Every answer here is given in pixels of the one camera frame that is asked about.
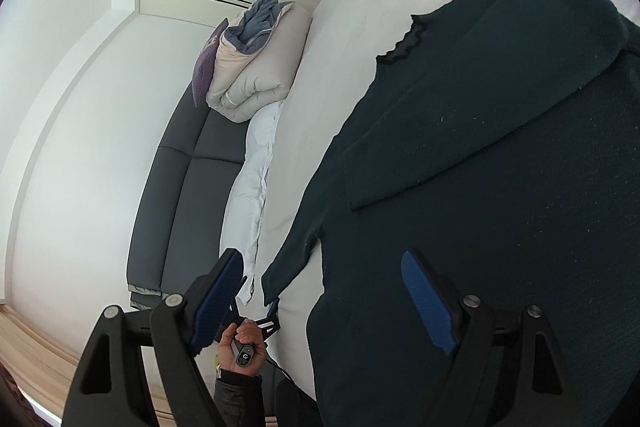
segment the metal bolt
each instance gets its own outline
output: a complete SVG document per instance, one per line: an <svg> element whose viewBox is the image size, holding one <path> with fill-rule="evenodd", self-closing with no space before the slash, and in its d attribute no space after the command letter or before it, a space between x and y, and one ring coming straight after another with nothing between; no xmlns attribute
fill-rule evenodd
<svg viewBox="0 0 640 427"><path fill-rule="evenodd" d="M120 313L120 310L117 306L109 306L107 309L105 309L104 316L108 319L112 319L113 317L118 315L118 313Z"/></svg>
<svg viewBox="0 0 640 427"><path fill-rule="evenodd" d="M166 302L166 305L169 306L169 308L180 306L180 304L182 304L182 295L180 295L179 293L174 293L172 295L169 295L164 302Z"/></svg>
<svg viewBox="0 0 640 427"><path fill-rule="evenodd" d="M536 306L535 304L532 304L527 308L527 313L531 315L534 319L539 319L540 317L542 317L542 310L540 309L540 307Z"/></svg>
<svg viewBox="0 0 640 427"><path fill-rule="evenodd" d="M468 306L469 308L478 308L481 302L480 298L476 295L465 295L465 298L463 298L462 301L465 303L465 306Z"/></svg>

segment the coat sleeve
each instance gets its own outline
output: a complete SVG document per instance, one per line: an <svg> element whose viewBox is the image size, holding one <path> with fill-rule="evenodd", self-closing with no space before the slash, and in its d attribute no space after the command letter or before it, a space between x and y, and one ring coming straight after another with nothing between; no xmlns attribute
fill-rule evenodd
<svg viewBox="0 0 640 427"><path fill-rule="evenodd" d="M246 377L222 370L216 380L213 403L226 427L266 427L262 377Z"/></svg>
<svg viewBox="0 0 640 427"><path fill-rule="evenodd" d="M308 263L316 240L321 235L324 218L335 200L332 197L335 192L335 172L333 169L331 174L307 185L284 244L262 274L265 306L272 303Z"/></svg>

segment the blue pad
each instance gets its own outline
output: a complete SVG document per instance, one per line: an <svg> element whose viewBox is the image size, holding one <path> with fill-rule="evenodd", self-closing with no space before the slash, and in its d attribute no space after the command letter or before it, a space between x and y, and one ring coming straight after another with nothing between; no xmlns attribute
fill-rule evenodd
<svg viewBox="0 0 640 427"><path fill-rule="evenodd" d="M229 311L229 304L236 298L243 271L242 254L236 250L194 314L193 334L189 341L192 356L215 340L218 328Z"/></svg>
<svg viewBox="0 0 640 427"><path fill-rule="evenodd" d="M400 269L404 285L418 308L431 342L434 346L441 347L447 356L450 355L458 349L458 341L453 335L452 317L447 305L413 252L404 252Z"/></svg>

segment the mattress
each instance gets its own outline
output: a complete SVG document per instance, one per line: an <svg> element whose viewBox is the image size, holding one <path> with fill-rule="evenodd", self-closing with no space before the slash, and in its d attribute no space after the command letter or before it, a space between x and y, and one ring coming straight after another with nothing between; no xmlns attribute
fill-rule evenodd
<svg viewBox="0 0 640 427"><path fill-rule="evenodd" d="M372 82L375 57L402 39L412 14L431 12L449 1L322 0L318 5L278 122L258 240L255 293L241 313L264 317L260 277L283 244L329 143ZM638 0L612 1L620 13L640 23ZM280 295L282 329L269 341L271 356L311 397L315 390L306 320L323 291L321 257L321 245L317 245L305 269Z"/></svg>

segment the purple pillow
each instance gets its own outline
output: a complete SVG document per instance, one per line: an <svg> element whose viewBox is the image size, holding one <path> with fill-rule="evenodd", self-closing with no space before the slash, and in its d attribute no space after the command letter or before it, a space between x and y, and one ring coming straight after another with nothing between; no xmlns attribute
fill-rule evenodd
<svg viewBox="0 0 640 427"><path fill-rule="evenodd" d="M193 68L191 78L191 90L193 91L193 103L198 107L205 101L207 91L213 80L213 68L216 63L216 52L220 45L220 35L229 26L228 19L224 19L218 27L213 30L209 40L200 52L196 65Z"/></svg>

